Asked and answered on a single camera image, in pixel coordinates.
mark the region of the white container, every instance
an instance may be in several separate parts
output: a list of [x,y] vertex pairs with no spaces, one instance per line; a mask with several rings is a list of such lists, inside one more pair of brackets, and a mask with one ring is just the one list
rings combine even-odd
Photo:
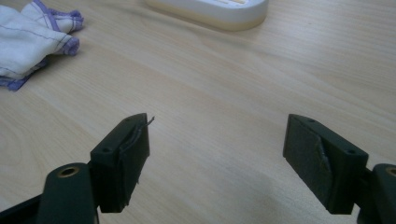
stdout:
[[146,0],[159,10],[223,30],[240,31],[262,23],[268,0]]

